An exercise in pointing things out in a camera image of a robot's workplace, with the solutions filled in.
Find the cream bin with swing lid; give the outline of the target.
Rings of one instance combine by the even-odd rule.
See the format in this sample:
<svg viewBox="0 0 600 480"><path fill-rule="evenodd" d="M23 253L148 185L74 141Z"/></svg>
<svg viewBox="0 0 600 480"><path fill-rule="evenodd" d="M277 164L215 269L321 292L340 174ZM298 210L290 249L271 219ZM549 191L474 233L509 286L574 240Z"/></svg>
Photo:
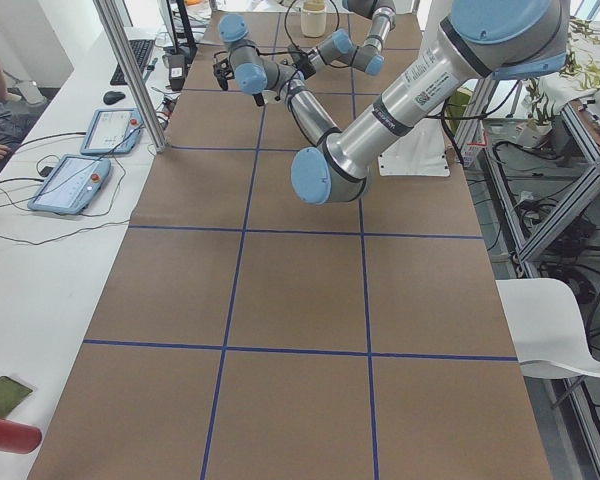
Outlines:
<svg viewBox="0 0 600 480"><path fill-rule="evenodd" d="M319 38L326 30L327 9L324 0L305 0L300 10L301 32L308 38Z"/></svg>

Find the black computer mouse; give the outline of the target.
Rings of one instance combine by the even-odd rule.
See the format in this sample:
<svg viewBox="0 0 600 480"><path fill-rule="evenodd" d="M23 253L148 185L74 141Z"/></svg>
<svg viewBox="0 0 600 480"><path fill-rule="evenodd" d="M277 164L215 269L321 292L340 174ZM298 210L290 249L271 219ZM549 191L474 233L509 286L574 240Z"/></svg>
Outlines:
<svg viewBox="0 0 600 480"><path fill-rule="evenodd" d="M126 94L122 91L107 91L102 98L105 105L111 106L126 98Z"/></svg>

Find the upper teach pendant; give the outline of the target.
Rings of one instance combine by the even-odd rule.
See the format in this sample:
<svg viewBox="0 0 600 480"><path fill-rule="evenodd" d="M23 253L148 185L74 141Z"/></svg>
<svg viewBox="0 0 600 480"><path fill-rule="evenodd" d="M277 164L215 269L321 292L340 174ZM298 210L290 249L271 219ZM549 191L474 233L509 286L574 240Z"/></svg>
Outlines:
<svg viewBox="0 0 600 480"><path fill-rule="evenodd" d="M98 109L94 112L80 153L87 156L128 154L144 126L135 108Z"/></svg>

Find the teach pendant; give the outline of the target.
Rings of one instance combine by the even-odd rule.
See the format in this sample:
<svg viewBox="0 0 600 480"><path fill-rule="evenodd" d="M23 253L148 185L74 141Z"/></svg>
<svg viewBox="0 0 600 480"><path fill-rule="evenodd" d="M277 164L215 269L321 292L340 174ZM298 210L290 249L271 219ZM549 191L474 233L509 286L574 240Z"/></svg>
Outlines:
<svg viewBox="0 0 600 480"><path fill-rule="evenodd" d="M144 126L135 108L98 109L94 112L80 153L87 156L128 154Z"/></svg>
<svg viewBox="0 0 600 480"><path fill-rule="evenodd" d="M61 215L81 213L109 176L108 158L65 155L28 201L32 211Z"/></svg>

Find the lower teach pendant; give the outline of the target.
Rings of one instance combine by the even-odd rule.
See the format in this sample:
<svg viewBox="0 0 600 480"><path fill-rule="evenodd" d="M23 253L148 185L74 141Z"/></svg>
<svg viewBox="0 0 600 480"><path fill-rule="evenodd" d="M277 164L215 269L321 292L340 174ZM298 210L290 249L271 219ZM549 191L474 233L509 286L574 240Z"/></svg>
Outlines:
<svg viewBox="0 0 600 480"><path fill-rule="evenodd" d="M61 215L81 213L109 176L108 158L65 155L28 201L32 211Z"/></svg>

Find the brown paper table cover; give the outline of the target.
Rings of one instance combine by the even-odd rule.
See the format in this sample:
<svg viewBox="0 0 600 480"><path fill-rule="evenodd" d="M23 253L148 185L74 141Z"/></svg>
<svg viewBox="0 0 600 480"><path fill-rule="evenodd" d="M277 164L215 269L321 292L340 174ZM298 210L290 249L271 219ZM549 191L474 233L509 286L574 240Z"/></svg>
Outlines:
<svg viewBox="0 0 600 480"><path fill-rule="evenodd" d="M461 167L308 205L204 37L34 479L547 479Z"/></svg>

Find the white curved chair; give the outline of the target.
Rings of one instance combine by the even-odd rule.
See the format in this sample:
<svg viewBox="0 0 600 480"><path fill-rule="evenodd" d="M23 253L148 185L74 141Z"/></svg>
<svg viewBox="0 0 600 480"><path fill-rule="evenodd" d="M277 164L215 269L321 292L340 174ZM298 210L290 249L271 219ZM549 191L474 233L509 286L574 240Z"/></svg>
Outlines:
<svg viewBox="0 0 600 480"><path fill-rule="evenodd" d="M572 290L550 278L498 280L522 374L538 379L600 378Z"/></svg>

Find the green bean bag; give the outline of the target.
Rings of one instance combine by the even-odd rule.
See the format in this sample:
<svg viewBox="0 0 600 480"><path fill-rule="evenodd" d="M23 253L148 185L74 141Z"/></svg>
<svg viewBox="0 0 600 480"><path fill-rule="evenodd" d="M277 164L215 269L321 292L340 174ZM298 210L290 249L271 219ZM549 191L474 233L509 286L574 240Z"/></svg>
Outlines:
<svg viewBox="0 0 600 480"><path fill-rule="evenodd" d="M0 419L6 419L33 390L8 377L0 377Z"/></svg>

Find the red bottle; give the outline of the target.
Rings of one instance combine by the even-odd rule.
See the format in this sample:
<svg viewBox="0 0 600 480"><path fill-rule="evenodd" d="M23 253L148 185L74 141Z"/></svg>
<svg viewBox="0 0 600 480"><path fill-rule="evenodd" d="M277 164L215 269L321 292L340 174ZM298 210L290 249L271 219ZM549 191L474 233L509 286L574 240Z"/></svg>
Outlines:
<svg viewBox="0 0 600 480"><path fill-rule="evenodd" d="M42 441L41 431L34 426L0 419L0 451L28 454Z"/></svg>

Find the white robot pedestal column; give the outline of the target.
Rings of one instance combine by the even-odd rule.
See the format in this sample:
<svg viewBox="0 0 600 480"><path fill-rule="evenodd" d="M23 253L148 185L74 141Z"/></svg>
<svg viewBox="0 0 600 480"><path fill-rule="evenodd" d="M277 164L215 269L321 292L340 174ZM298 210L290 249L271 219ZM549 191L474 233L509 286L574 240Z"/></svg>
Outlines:
<svg viewBox="0 0 600 480"><path fill-rule="evenodd" d="M419 53L436 39L441 20L450 13L451 0L425 1L417 9L418 22L424 28ZM382 176L449 177L446 144L439 120L421 120L405 137L389 147L379 158Z"/></svg>

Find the aluminium frame post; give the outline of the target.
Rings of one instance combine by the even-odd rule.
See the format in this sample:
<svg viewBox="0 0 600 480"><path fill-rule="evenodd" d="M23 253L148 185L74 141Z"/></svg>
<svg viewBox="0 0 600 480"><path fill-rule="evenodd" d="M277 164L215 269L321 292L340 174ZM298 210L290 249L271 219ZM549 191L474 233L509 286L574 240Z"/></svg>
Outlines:
<svg viewBox="0 0 600 480"><path fill-rule="evenodd" d="M94 0L93 3L155 150L157 153L162 153L166 147L164 130L158 121L143 76L135 60L120 13L112 0Z"/></svg>

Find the aluminium frame rack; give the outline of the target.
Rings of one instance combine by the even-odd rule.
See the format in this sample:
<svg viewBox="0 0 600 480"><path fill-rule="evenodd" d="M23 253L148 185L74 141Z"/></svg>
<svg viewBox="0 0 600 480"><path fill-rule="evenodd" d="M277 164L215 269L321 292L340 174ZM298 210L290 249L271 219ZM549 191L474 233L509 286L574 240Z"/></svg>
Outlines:
<svg viewBox="0 0 600 480"><path fill-rule="evenodd" d="M594 285L596 299L584 313L593 329L591 351L600 360L600 147L575 115L568 108L559 122L565 133L556 146L567 155L557 160L508 143L512 116L487 121L495 143L467 172L477 188L475 206L497 279L537 277L558 267L573 269ZM597 226L580 254L561 256L541 245L518 261L518 252L536 232L555 241L568 221L578 218ZM550 404L569 381L528 379L525 384L553 476L600 479L600 379L583 381L556 408Z"/></svg>

